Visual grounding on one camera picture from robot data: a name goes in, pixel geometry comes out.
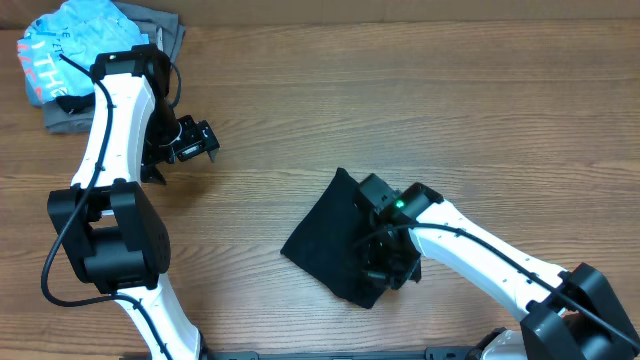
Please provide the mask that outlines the black t-shirt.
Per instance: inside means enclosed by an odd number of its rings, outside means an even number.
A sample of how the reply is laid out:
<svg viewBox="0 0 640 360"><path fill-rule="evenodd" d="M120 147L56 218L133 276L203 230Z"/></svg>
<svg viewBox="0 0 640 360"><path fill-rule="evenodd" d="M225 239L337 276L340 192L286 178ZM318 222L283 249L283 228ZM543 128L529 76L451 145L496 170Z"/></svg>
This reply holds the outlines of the black t-shirt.
<svg viewBox="0 0 640 360"><path fill-rule="evenodd" d="M420 183L400 192L375 174L358 182L338 168L280 253L337 297L370 309L390 288L363 280L357 241L384 224L415 225L419 212L433 203Z"/></svg>

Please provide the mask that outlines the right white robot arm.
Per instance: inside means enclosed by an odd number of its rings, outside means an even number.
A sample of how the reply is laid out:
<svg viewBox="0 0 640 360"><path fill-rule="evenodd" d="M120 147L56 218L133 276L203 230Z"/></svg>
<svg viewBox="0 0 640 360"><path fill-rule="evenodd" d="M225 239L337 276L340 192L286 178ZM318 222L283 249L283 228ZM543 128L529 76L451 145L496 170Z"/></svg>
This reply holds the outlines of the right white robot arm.
<svg viewBox="0 0 640 360"><path fill-rule="evenodd" d="M423 257L448 266L519 322L476 359L634 359L639 335L606 277L582 263L572 271L530 256L465 217L440 193L415 183L400 192L371 174L356 207L372 231L355 242L364 278L400 288L419 278Z"/></svg>

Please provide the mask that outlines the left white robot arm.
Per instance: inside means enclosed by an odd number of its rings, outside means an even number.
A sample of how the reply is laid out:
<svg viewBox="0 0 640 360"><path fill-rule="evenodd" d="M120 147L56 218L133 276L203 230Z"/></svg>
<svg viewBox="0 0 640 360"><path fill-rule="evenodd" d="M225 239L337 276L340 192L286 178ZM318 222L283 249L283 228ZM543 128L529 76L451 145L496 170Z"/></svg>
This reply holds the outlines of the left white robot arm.
<svg viewBox="0 0 640 360"><path fill-rule="evenodd" d="M40 283L60 307L119 304L151 359L207 359L202 332L168 277L168 231L142 189L166 182L158 164L214 158L220 149L207 122L175 115L167 96L176 72L153 44L102 53L85 70L94 85L92 127L70 187L48 198L57 238Z"/></svg>

